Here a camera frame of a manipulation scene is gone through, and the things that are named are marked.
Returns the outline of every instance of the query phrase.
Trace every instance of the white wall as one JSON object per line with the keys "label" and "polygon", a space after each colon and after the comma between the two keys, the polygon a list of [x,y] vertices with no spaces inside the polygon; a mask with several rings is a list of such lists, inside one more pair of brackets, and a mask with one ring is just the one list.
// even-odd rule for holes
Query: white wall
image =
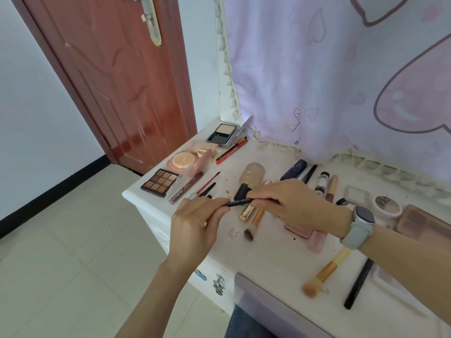
{"label": "white wall", "polygon": [[213,0],[178,0],[198,131],[219,117],[219,84]]}
{"label": "white wall", "polygon": [[0,219],[104,152],[10,0],[0,0]]}

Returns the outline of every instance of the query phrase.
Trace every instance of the smartwatch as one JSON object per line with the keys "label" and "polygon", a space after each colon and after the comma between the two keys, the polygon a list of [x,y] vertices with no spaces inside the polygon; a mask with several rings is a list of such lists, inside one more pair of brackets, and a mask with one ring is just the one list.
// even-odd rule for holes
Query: smartwatch
{"label": "smartwatch", "polygon": [[363,206],[354,207],[354,221],[351,224],[351,231],[340,243],[349,249],[357,249],[365,242],[366,238],[373,233],[375,224],[373,213]]}

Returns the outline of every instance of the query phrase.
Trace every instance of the red pencil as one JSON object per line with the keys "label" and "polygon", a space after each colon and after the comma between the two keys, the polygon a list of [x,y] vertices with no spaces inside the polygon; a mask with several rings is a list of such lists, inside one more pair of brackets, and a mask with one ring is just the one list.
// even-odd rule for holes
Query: red pencil
{"label": "red pencil", "polygon": [[202,186],[201,188],[200,188],[200,190],[199,191],[197,191],[196,192],[196,194],[198,195],[198,194],[200,194],[201,192],[202,192],[202,190],[214,179],[214,178],[216,178],[217,177],[217,175],[219,174],[219,173],[221,173],[221,171],[219,171],[218,173],[216,173],[214,176],[213,176],[213,178],[211,178],[209,181],[207,181],[206,182],[206,184],[204,185],[204,186]]}
{"label": "red pencil", "polygon": [[226,155],[224,155],[222,158],[220,158],[216,162],[216,164],[219,165],[221,162],[223,162],[225,159],[227,159],[229,156],[231,156],[233,153],[235,153],[237,150],[239,150],[241,147],[243,147],[247,142],[248,142],[248,140],[244,140],[243,142],[241,142],[237,147],[235,147],[230,152],[228,152]]}

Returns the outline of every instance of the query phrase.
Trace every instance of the black baseboard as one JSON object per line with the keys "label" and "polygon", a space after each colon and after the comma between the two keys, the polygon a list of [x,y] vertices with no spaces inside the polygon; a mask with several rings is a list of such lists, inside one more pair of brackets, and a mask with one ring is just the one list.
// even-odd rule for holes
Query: black baseboard
{"label": "black baseboard", "polygon": [[88,180],[94,174],[103,170],[110,164],[110,160],[106,155],[93,161],[86,167],[82,168],[69,178],[63,180],[58,185],[52,187],[47,192],[44,192],[37,198],[33,199],[28,204],[22,206],[19,210],[0,220],[0,238],[8,235],[14,229],[20,227],[23,223],[28,221],[33,216],[36,216],[46,207],[55,203],[75,187]]}

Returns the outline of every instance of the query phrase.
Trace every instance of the watch strap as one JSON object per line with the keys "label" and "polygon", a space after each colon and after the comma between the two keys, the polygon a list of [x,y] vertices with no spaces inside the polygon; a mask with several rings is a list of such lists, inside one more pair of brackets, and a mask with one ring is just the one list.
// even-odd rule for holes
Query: watch strap
{"label": "watch strap", "polygon": [[351,231],[340,240],[340,243],[349,249],[357,249],[365,242],[368,235],[373,233],[373,226],[374,224],[357,219],[351,224]]}

